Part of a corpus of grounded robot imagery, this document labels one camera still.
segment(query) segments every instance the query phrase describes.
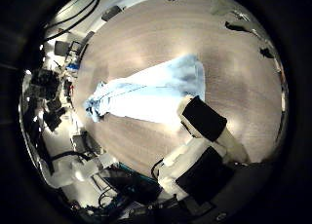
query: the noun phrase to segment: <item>desk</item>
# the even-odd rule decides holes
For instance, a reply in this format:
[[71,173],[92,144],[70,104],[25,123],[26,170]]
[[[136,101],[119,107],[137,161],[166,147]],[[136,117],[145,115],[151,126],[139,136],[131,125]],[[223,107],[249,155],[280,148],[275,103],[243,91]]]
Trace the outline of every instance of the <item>desk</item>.
[[224,27],[234,16],[209,14],[212,0],[149,0],[106,23],[90,40],[74,84],[73,103],[90,135],[128,167],[150,176],[151,167],[190,135],[172,128],[107,114],[86,117],[82,103],[99,81],[127,77],[185,54],[206,69],[206,102],[228,119],[228,128],[253,162],[274,147],[281,120],[281,85],[274,60],[259,53],[251,33]]

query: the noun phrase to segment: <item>cloth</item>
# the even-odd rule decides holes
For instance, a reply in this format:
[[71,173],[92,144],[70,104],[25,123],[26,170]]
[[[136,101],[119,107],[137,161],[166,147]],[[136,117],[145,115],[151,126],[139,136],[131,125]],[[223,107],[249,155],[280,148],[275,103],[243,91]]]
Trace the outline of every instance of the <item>cloth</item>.
[[127,78],[105,84],[85,101],[87,114],[98,122],[105,113],[154,123],[180,122],[176,110],[187,94],[205,101],[203,64],[194,55],[169,60]]

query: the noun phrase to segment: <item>cable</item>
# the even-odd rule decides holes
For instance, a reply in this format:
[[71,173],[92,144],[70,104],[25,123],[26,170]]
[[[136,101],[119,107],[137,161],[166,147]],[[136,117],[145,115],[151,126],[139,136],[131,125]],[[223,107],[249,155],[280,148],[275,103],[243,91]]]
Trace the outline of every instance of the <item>cable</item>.
[[64,19],[62,21],[59,21],[59,22],[56,22],[56,23],[53,23],[51,25],[48,25],[45,29],[49,29],[49,28],[52,28],[52,27],[55,27],[55,26],[58,26],[64,22],[67,22],[67,21],[70,21],[72,19],[75,19],[76,17],[78,17],[80,14],[82,14],[87,8],[89,8],[96,0],[92,0],[86,7],[84,7],[82,10],[80,10],[76,15],[70,17],[70,18],[67,18],[67,19]]
[[60,158],[63,158],[63,157],[67,157],[67,156],[79,156],[81,158],[83,158],[84,160],[86,161],[89,161],[91,158],[82,154],[82,153],[78,153],[78,152],[75,152],[75,151],[67,151],[67,152],[63,152],[63,153],[60,153],[60,154],[57,154],[55,156],[53,156],[51,158],[52,161],[55,161],[57,159],[60,159]]
[[108,197],[108,198],[112,198],[110,196],[106,196],[106,193],[110,190],[112,190],[112,187],[110,187],[109,185],[107,187],[104,188],[104,192],[102,192],[102,194],[100,194],[99,198],[98,198],[98,206],[101,208],[104,208],[103,204],[101,203],[101,200],[103,200],[103,198]]
[[44,39],[44,42],[47,42],[47,41],[50,41],[52,39],[55,39],[57,37],[59,37],[60,35],[68,32],[70,29],[72,29],[73,27],[77,26],[80,22],[82,22],[84,19],[86,19],[90,14],[93,13],[93,11],[96,9],[96,7],[98,6],[98,3],[99,3],[99,0],[96,1],[95,5],[93,6],[93,8],[85,15],[83,16],[82,18],[80,18],[78,21],[76,21],[75,23],[73,23],[72,25],[70,25],[69,27],[67,27],[66,29],[64,29],[62,32],[56,34],[56,35],[53,35],[53,36],[50,36],[48,38],[45,38]]
[[67,11],[67,9],[69,9],[69,8],[71,8],[73,5],[75,5],[77,2],[79,2],[80,0],[76,0],[74,3],[72,3],[70,6],[68,6],[68,7],[66,7],[64,10],[62,10],[62,11],[60,11],[59,13],[57,13],[56,14],[56,16],[57,15],[59,15],[59,14],[61,14],[61,13],[63,13],[64,11]]
[[155,175],[155,173],[154,173],[154,170],[155,170],[155,168],[158,166],[158,165],[160,165],[162,162],[163,162],[163,158],[161,159],[161,160],[159,160],[153,167],[152,167],[152,169],[151,169],[151,171],[150,171],[150,173],[152,174],[152,177],[155,179],[155,180],[157,180],[157,177],[156,177],[156,175]]

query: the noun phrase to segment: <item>table surface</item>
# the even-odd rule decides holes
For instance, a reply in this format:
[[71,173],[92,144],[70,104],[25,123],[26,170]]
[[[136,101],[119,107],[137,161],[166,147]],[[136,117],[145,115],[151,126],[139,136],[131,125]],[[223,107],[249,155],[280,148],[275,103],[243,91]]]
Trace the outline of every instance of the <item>table surface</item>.
[[251,33],[231,31],[210,15],[213,0],[149,0],[106,23],[91,39],[74,84],[73,103],[90,135],[120,162],[150,176],[151,167],[190,139],[182,127],[106,114],[87,117],[83,102],[99,81],[127,77],[186,54],[206,73],[206,102],[228,119],[227,127],[260,162],[273,150],[281,120],[281,85],[273,59]]

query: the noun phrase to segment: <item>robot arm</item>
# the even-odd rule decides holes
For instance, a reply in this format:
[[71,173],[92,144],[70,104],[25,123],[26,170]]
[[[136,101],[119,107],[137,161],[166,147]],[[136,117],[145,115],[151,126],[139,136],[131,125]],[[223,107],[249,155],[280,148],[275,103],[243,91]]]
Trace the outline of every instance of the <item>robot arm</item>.
[[69,163],[60,161],[58,163],[58,171],[53,174],[50,173],[48,165],[44,160],[39,160],[39,166],[47,184],[57,189],[70,185],[75,181],[86,181],[92,175],[104,168],[110,167],[116,162],[117,160],[115,158],[105,153],[89,160],[85,164],[75,160]]
[[224,147],[226,160],[241,164],[249,163],[243,146],[226,127],[227,120],[216,113],[199,96],[187,95],[177,109],[177,115],[196,138],[206,138]]

